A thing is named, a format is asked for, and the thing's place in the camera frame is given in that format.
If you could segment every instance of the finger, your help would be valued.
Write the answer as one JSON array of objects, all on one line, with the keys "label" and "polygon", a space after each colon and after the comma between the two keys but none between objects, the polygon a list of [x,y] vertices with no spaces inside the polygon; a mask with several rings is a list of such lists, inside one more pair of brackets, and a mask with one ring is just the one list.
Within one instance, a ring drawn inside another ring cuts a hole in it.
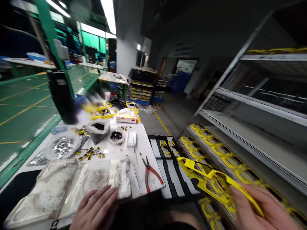
[{"label": "finger", "polygon": [[110,198],[110,196],[113,195],[117,191],[117,188],[110,188],[107,190],[94,204],[94,206],[91,208],[90,213],[91,216],[94,218],[97,212],[101,209],[101,207],[106,203],[106,201]]},{"label": "finger", "polygon": [[86,206],[86,204],[88,203],[90,197],[91,197],[92,195],[94,195],[97,191],[98,191],[98,190],[92,190],[92,191],[88,192],[88,193],[82,198],[82,200],[81,200],[81,202],[80,202],[80,204],[79,204],[79,207],[78,207],[78,210],[77,210],[77,211],[83,209],[83,208]]},{"label": "finger", "polygon": [[258,188],[250,185],[242,185],[243,188],[255,199],[262,207],[266,220],[277,229],[295,229],[295,222],[292,220],[286,210],[270,195],[264,188]]},{"label": "finger", "polygon": [[97,202],[97,200],[107,191],[109,188],[111,188],[111,185],[104,186],[103,188],[99,189],[89,200],[87,205],[85,206],[84,210],[88,211],[90,210],[94,204]]},{"label": "finger", "polygon": [[276,228],[272,224],[270,224],[267,220],[263,219],[262,217],[256,216],[256,219],[263,226],[263,229],[265,229],[265,230],[276,230]]},{"label": "finger", "polygon": [[257,229],[259,223],[252,207],[249,204],[249,200],[234,186],[230,185],[229,188],[236,206],[237,221],[240,227],[242,229],[248,229],[248,226],[253,226],[253,229]]},{"label": "finger", "polygon": [[274,196],[272,195],[272,193],[270,193],[267,189],[265,189],[265,188],[263,188],[263,187],[260,187],[260,186],[257,186],[257,185],[248,185],[248,186],[250,186],[250,187],[252,187],[252,188],[254,188],[254,189],[256,189],[256,190],[258,190],[258,191],[260,191],[260,192],[262,192],[262,193],[267,194],[267,195],[270,196],[272,199],[274,199],[274,200],[276,201],[277,204],[279,204],[279,205],[281,205],[281,207],[283,207],[282,204],[277,200],[277,198],[274,197]]},{"label": "finger", "polygon": [[109,230],[109,228],[111,227],[114,219],[115,219],[115,213],[118,210],[118,205],[113,206],[113,208],[111,208],[109,214],[106,217],[106,221],[103,223],[103,230]]},{"label": "finger", "polygon": [[100,226],[101,222],[105,219],[106,215],[108,214],[112,204],[116,201],[118,196],[118,190],[108,198],[108,200],[104,203],[104,205],[99,209],[98,213],[93,219],[93,225],[98,227]]}]

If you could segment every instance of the white shelf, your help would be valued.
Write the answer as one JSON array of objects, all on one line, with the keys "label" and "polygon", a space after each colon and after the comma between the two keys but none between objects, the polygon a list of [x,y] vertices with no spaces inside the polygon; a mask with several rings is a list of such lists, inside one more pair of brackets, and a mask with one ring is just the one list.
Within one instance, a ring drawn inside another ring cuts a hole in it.
[{"label": "white shelf", "polygon": [[240,60],[246,61],[307,61],[307,54],[260,54],[260,55],[242,55]]},{"label": "white shelf", "polygon": [[200,115],[307,196],[307,156],[257,127],[224,113]]},{"label": "white shelf", "polygon": [[[183,149],[183,151],[185,152],[185,154],[188,156],[189,159],[193,160],[193,157],[191,156],[189,150],[186,148],[186,146],[184,145],[184,143],[178,139],[177,143],[181,146],[181,148]],[[214,189],[211,187],[210,183],[208,183],[208,188],[212,191],[215,192]],[[217,205],[220,207],[220,211],[222,211],[222,215],[223,217],[225,217],[228,220],[228,223],[230,223],[230,225],[232,226],[233,229],[236,229],[236,222],[235,222],[235,214],[231,213],[228,211],[228,209],[220,202],[216,201],[213,197],[211,197],[210,195],[207,194],[208,197],[211,198],[212,201],[216,202]]]},{"label": "white shelf", "polygon": [[235,99],[237,101],[243,102],[245,104],[251,105],[253,107],[256,107],[258,109],[267,111],[269,113],[272,113],[274,115],[277,115],[279,117],[285,118],[287,120],[293,121],[295,123],[298,123],[300,125],[303,125],[307,127],[307,115],[303,113],[299,113],[278,105],[274,105],[265,101],[261,101],[243,94],[235,93],[232,91],[229,91],[224,88],[217,88],[216,93],[222,94],[226,97],[230,97],[232,99]]},{"label": "white shelf", "polygon": [[[208,128],[208,130],[215,137],[217,137],[236,156],[238,156],[247,165],[247,167],[251,168],[254,172],[256,172],[264,180],[265,184],[272,186],[283,198],[287,199],[288,204],[291,207],[295,207],[297,210],[299,210],[301,213],[307,216],[307,207],[305,205],[307,202],[307,197],[305,195],[296,190],[292,185],[290,185],[287,181],[282,179],[278,174],[273,172],[272,169],[268,168],[252,154],[249,154],[249,152],[247,152],[244,148],[238,145],[230,137],[225,135],[218,128],[216,128],[215,126],[206,126],[206,128]],[[200,140],[196,132],[189,126],[187,127],[187,130],[195,138],[197,143],[201,145],[204,151],[206,151],[206,144]],[[226,171],[228,171],[227,174],[229,176],[233,176],[235,180],[239,181],[238,178],[235,176],[234,171],[225,166],[224,162],[221,161],[221,158],[217,157],[216,154],[211,151],[211,149],[207,153],[210,156],[214,154],[213,157],[211,158],[212,161],[216,165],[223,165],[223,167],[226,168]]]}]

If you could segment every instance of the hand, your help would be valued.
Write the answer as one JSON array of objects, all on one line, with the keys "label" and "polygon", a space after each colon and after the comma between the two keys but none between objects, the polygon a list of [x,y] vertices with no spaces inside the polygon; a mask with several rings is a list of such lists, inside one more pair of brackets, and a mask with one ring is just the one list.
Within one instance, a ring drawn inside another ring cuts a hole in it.
[{"label": "hand", "polygon": [[237,229],[239,230],[299,230],[298,223],[290,217],[284,207],[266,189],[240,184],[258,203],[264,218],[253,211],[249,200],[234,186],[230,190],[237,209]]},{"label": "hand", "polygon": [[90,191],[80,202],[70,230],[108,230],[115,218],[117,195],[117,188],[111,185]]}]

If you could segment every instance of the metal shelf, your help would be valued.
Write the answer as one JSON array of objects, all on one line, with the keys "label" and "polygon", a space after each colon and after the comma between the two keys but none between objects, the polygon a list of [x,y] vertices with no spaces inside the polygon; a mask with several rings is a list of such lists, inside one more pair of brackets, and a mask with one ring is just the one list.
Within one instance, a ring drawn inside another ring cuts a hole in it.
[{"label": "metal shelf", "polygon": [[295,123],[298,123],[300,125],[303,125],[307,127],[307,115],[303,113],[299,113],[278,105],[274,105],[265,101],[261,101],[243,94],[235,93],[232,91],[229,91],[224,88],[217,88],[216,93],[222,94],[226,97],[235,99],[237,101],[246,103],[248,105],[251,105],[253,107],[259,108],[261,110],[267,111],[269,113],[272,113],[274,115],[277,115],[279,117],[285,118],[287,120],[293,121]]},{"label": "metal shelf", "polygon": [[[225,144],[236,156],[238,156],[247,167],[251,168],[254,172],[256,172],[263,180],[265,184],[268,184],[275,188],[275,190],[285,199],[287,199],[288,204],[295,207],[305,216],[307,216],[307,207],[304,205],[307,202],[307,197],[296,190],[292,185],[290,185],[287,181],[282,179],[277,173],[273,172],[270,168],[264,165],[260,160],[238,145],[234,140],[225,135],[222,131],[220,131],[215,126],[206,126],[206,128],[217,137],[223,144]],[[224,162],[221,160],[219,156],[208,148],[206,143],[202,141],[202,139],[196,134],[195,130],[191,127],[187,127],[187,130],[197,143],[204,149],[204,151],[208,150],[207,154],[211,156],[212,161],[221,166],[221,170],[234,180],[239,181],[239,179],[234,174],[234,171],[228,168]]]},{"label": "metal shelf", "polygon": [[305,154],[259,128],[225,113],[201,110],[200,115],[307,196]]},{"label": "metal shelf", "polygon": [[[186,148],[186,146],[184,145],[184,143],[178,139],[177,143],[179,144],[179,146],[182,148],[182,150],[185,152],[185,154],[187,155],[187,157],[191,160],[194,160],[193,157],[190,154],[190,151]],[[214,189],[212,188],[212,186],[210,185],[210,183],[208,183],[208,188],[215,193]],[[229,212],[229,210],[220,202],[216,202],[216,204],[219,206],[220,211],[222,216],[227,220],[227,222],[231,225],[232,229],[236,229],[236,221],[235,221],[235,214]]]},{"label": "metal shelf", "polygon": [[307,76],[307,54],[243,55],[240,61],[254,62],[274,74]]},{"label": "metal shelf", "polygon": [[287,62],[306,62],[307,54],[260,54],[242,55],[240,60],[245,61],[287,61]]}]

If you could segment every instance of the black cylinder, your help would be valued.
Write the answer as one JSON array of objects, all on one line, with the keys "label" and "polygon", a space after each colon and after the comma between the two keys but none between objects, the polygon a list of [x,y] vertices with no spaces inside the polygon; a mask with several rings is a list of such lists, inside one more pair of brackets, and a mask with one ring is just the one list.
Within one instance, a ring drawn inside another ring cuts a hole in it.
[{"label": "black cylinder", "polygon": [[78,122],[76,108],[64,72],[48,72],[48,79],[52,100],[63,122],[67,125],[76,124]]}]

